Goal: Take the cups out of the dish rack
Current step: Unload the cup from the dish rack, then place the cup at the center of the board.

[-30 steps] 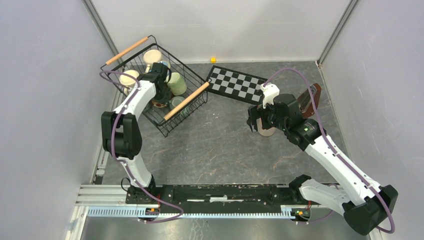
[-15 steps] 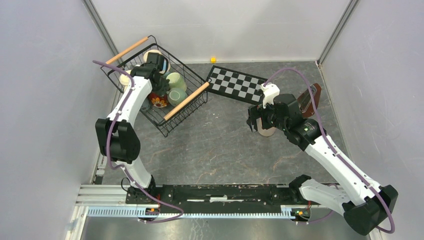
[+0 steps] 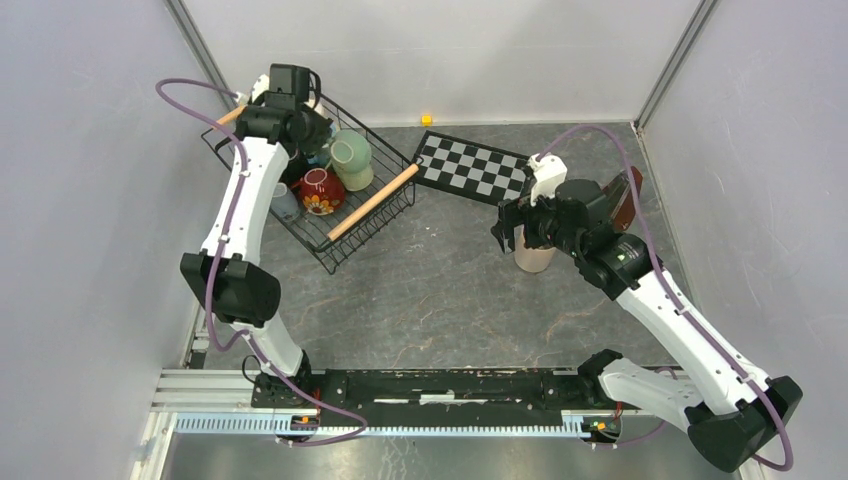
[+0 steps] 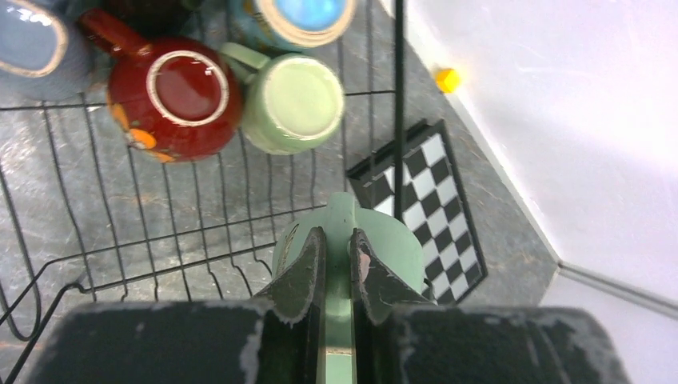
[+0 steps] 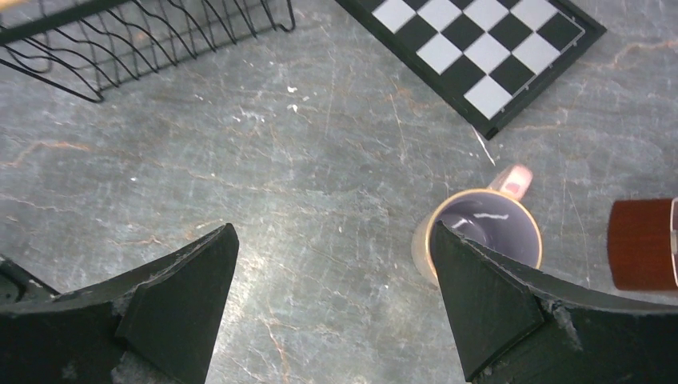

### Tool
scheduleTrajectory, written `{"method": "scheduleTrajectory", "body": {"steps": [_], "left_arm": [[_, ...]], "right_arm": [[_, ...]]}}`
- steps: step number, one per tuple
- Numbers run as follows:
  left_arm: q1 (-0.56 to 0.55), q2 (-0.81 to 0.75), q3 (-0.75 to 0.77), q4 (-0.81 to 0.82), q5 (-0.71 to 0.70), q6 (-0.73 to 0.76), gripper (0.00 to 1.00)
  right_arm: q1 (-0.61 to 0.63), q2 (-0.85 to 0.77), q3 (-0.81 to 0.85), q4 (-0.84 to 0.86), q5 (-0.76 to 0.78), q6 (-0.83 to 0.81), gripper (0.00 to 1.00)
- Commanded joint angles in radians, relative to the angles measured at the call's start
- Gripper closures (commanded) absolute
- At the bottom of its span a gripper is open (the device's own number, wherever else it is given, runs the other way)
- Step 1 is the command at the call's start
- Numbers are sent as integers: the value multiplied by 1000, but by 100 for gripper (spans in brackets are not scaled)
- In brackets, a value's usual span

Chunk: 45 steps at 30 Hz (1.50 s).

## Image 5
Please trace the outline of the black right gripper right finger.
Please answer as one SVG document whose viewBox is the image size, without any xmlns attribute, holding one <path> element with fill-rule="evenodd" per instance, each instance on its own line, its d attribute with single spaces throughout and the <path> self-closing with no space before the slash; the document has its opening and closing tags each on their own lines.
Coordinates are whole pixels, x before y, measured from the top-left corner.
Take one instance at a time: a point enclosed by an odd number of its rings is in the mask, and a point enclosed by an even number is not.
<svg viewBox="0 0 678 384">
<path fill-rule="evenodd" d="M 676 382 L 675 306 L 566 282 L 441 222 L 430 246 L 467 382 Z"/>
</svg>

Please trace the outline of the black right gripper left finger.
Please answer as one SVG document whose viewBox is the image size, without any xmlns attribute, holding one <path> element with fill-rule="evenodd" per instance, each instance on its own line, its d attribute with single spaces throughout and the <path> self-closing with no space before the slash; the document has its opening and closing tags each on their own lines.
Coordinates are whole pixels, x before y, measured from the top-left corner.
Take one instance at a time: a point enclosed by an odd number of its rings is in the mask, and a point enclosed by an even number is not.
<svg viewBox="0 0 678 384">
<path fill-rule="evenodd" d="M 67 293 L 2 257 L 2 382 L 203 383 L 238 249 L 225 224 Z"/>
</svg>

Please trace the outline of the pink iridescent mug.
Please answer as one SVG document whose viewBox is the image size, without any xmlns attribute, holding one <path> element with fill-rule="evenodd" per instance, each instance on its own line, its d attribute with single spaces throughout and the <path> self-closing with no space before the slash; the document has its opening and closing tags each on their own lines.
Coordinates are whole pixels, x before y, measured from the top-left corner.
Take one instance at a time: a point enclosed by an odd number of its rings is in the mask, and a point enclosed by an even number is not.
<svg viewBox="0 0 678 384">
<path fill-rule="evenodd" d="M 543 258 L 541 233 L 535 218 L 520 202 L 532 178 L 528 167 L 509 166 L 487 187 L 458 192 L 425 216 L 411 241 L 411 255 L 420 274 L 439 286 L 430 250 L 436 222 L 443 222 L 465 238 L 538 269 Z"/>
</svg>

